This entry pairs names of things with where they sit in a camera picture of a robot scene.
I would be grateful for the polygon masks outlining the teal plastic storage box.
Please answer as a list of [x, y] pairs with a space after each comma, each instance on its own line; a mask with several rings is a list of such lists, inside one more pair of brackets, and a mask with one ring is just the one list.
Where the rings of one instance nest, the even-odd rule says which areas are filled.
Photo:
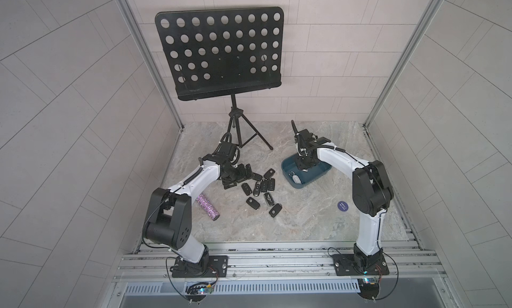
[[[332, 168], [331, 165], [324, 163], [324, 162], [320, 162], [318, 165], [308, 169], [307, 171], [300, 170], [295, 163], [296, 157], [297, 157], [297, 155], [292, 155], [292, 156], [284, 159], [281, 162], [281, 170], [283, 172], [283, 175], [286, 178], [287, 182], [294, 189], [302, 189], [302, 188], [306, 187], [313, 181], [316, 181], [320, 177], [324, 176]], [[292, 171], [301, 179], [301, 182], [302, 182], [301, 185], [296, 185], [292, 181], [292, 178], [289, 175], [289, 173]]]

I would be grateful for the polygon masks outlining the white oval key fob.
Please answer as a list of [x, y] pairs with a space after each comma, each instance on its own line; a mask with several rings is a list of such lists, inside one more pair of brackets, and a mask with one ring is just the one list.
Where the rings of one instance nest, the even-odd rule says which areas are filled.
[[296, 185], [301, 185], [302, 182], [301, 182], [301, 179], [292, 171], [289, 173], [290, 177], [292, 178], [292, 181], [296, 184]]

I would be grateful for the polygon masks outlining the black VW key bottom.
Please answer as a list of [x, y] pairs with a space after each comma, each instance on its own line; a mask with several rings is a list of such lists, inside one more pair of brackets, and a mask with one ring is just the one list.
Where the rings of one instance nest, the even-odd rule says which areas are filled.
[[271, 210], [269, 211], [269, 214], [272, 218], [275, 218], [278, 216], [278, 214], [282, 211], [283, 207], [282, 207], [282, 204], [280, 203], [276, 203], [275, 205], [273, 205], [273, 207], [271, 208]]

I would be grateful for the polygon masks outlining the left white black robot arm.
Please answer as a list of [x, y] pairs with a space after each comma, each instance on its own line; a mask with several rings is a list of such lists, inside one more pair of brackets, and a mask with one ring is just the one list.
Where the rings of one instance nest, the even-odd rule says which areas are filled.
[[208, 261], [207, 246], [192, 236], [192, 205], [197, 197], [216, 181], [229, 189], [251, 176], [245, 165], [238, 165], [240, 150], [225, 133], [213, 153], [199, 159], [188, 176], [169, 188], [157, 188], [151, 194], [142, 239], [168, 247], [190, 264]]

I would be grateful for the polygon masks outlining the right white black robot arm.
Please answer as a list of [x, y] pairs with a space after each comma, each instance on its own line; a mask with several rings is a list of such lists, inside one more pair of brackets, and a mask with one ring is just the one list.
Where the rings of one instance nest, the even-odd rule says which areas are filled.
[[383, 221], [394, 199], [389, 176], [381, 161], [366, 161], [348, 153], [325, 137], [291, 122], [297, 149], [295, 163], [308, 171], [320, 163], [337, 169], [352, 182], [352, 200], [359, 211], [359, 234], [353, 248], [356, 272], [366, 274], [383, 261], [381, 235]]

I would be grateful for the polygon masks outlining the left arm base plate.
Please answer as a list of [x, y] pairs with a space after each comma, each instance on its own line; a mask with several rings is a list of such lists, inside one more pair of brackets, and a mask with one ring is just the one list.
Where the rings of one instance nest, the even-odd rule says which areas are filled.
[[217, 278], [226, 277], [228, 256], [212, 255], [208, 259], [202, 258], [198, 263], [190, 263], [180, 258], [171, 266], [173, 278]]

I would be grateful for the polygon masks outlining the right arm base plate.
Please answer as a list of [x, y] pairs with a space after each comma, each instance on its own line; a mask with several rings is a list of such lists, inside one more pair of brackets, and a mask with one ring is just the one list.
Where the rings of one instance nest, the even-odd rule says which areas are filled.
[[389, 275], [389, 268], [382, 251], [374, 255], [366, 256], [364, 253], [357, 254], [333, 254], [336, 276], [383, 276]]

